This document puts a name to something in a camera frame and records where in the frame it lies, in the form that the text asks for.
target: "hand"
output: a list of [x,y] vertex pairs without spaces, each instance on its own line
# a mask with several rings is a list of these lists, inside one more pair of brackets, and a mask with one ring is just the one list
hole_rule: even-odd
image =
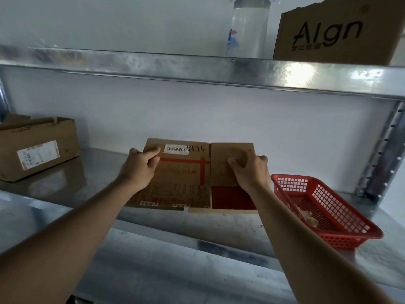
[[134,194],[144,189],[155,173],[155,168],[160,160],[159,157],[156,157],[159,151],[160,147],[145,153],[141,153],[135,148],[130,149],[117,180],[120,183],[128,184],[134,190]]
[[270,189],[270,174],[267,167],[266,156],[257,156],[253,150],[247,151],[248,160],[245,167],[234,159],[229,158],[228,163],[235,173],[239,185],[248,194],[258,186]]

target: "person's left hand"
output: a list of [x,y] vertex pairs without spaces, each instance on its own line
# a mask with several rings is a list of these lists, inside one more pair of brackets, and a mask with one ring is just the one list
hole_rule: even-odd
[[129,185],[134,190],[134,194],[144,189],[155,173],[155,168],[160,160],[159,157],[156,157],[159,151],[160,147],[145,153],[132,148],[121,167],[117,180]]

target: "brown box with algn logo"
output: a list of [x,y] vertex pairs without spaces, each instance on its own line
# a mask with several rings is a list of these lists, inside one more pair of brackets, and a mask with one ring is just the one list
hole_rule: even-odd
[[0,179],[17,181],[79,156],[74,120],[8,114],[0,124]]
[[160,161],[148,187],[127,206],[189,213],[257,213],[238,185],[227,159],[247,161],[252,143],[206,143],[149,138],[144,150],[160,147]]
[[390,64],[405,0],[325,0],[281,15],[274,60]]

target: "basket rim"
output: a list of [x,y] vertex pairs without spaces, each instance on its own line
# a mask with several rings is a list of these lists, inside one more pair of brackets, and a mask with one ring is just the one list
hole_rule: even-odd
[[[318,181],[320,184],[322,184],[324,187],[332,191],[333,193],[336,194],[336,198],[344,204],[346,207],[350,209],[354,214],[359,216],[361,220],[363,220],[367,225],[371,226],[372,228],[376,229],[372,232],[369,233],[353,233],[353,232],[343,232],[343,231],[325,231],[325,230],[320,230],[316,227],[313,227],[308,223],[308,221],[304,218],[304,216],[301,214],[299,211],[298,207],[292,202],[290,197],[287,195],[287,193],[281,188],[280,184],[278,183],[278,178],[284,177],[284,178],[296,178],[296,177],[301,177],[301,178],[307,178],[307,179],[314,179]],[[277,187],[277,189],[281,192],[281,194],[284,195],[286,198],[286,201],[288,204],[294,209],[292,211],[295,215],[298,216],[298,218],[303,222],[306,226],[308,226],[312,231],[314,231],[317,235],[319,236],[339,236],[341,238],[353,238],[353,239],[381,239],[384,236],[383,231],[375,224],[373,223],[370,219],[368,219],[366,216],[362,215],[356,208],[354,208],[349,202],[347,202],[344,198],[342,198],[335,190],[332,190],[329,186],[327,186],[323,181],[312,177],[312,176],[305,176],[305,175],[292,175],[292,174],[271,174],[270,175],[271,180],[273,181],[274,185]]]

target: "forearm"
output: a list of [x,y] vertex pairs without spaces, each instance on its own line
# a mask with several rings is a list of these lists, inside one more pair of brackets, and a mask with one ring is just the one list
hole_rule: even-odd
[[250,195],[299,302],[391,303],[377,285],[303,224],[272,191],[257,187]]
[[110,184],[84,205],[1,255],[2,300],[41,304],[66,301],[132,195],[124,185]]

